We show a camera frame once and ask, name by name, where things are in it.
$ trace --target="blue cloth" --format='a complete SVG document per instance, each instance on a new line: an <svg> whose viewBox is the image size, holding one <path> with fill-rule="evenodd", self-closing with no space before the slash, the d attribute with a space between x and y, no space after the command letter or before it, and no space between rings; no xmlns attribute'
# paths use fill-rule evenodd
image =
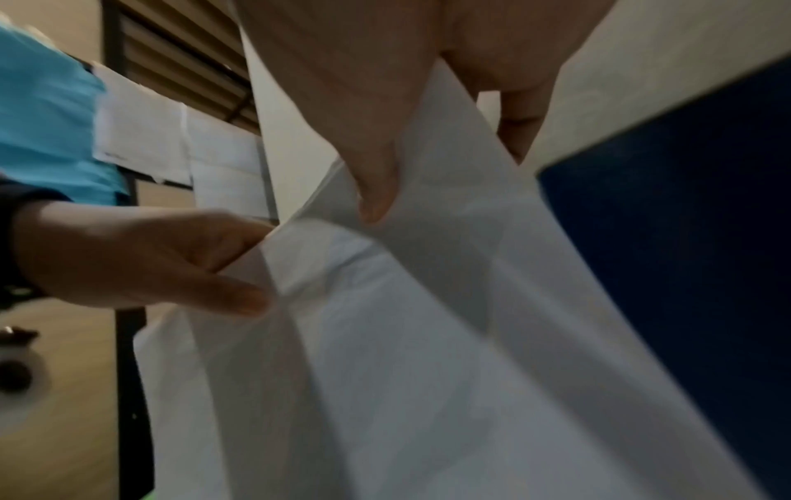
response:
<svg viewBox="0 0 791 500"><path fill-rule="evenodd" d="M92 158L101 80L27 33L0 25L0 171L79 203L126 194L115 166Z"/></svg>
<svg viewBox="0 0 791 500"><path fill-rule="evenodd" d="M772 498L791 499L791 58L546 169L591 270Z"/></svg>

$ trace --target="hand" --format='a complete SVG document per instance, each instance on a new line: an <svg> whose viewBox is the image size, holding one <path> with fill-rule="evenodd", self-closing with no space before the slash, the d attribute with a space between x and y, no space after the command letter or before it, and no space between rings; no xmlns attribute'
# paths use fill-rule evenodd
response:
<svg viewBox="0 0 791 500"><path fill-rule="evenodd" d="M236 0L278 84L349 165L366 222L398 190L394 141L437 57L473 97L501 91L498 135L521 162L560 66L614 0Z"/></svg>
<svg viewBox="0 0 791 500"><path fill-rule="evenodd" d="M38 202L14 217L12 243L28 280L75 304L258 315L262 290L215 273L271 230L226 213Z"/></svg>

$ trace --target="wooden floor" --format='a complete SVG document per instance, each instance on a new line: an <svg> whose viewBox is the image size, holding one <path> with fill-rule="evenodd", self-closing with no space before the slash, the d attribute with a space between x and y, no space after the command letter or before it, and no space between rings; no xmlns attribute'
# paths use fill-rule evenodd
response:
<svg viewBox="0 0 791 500"><path fill-rule="evenodd" d="M141 204L194 206L192 193L145 183ZM154 318L168 305L149 308ZM37 329L33 349L52 390L18 428L0 434L0 498L109 500L118 497L118 422L113 311L48 299L0 315L0 325Z"/></svg>

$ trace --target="dark blue panel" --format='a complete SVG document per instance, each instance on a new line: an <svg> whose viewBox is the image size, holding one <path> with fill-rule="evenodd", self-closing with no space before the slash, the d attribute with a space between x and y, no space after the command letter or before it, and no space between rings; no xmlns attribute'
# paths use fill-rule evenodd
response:
<svg viewBox="0 0 791 500"><path fill-rule="evenodd" d="M555 215L775 498L791 498L791 59L546 169Z"/></svg>

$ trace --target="sleeve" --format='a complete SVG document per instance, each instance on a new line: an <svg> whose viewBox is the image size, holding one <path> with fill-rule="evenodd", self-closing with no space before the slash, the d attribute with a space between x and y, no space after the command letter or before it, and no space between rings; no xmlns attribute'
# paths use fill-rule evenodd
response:
<svg viewBox="0 0 791 500"><path fill-rule="evenodd" d="M16 266L12 243L12 222L16 211L26 203L42 200L70 201L54 189L24 185L0 176L0 310L44 295L22 276Z"/></svg>

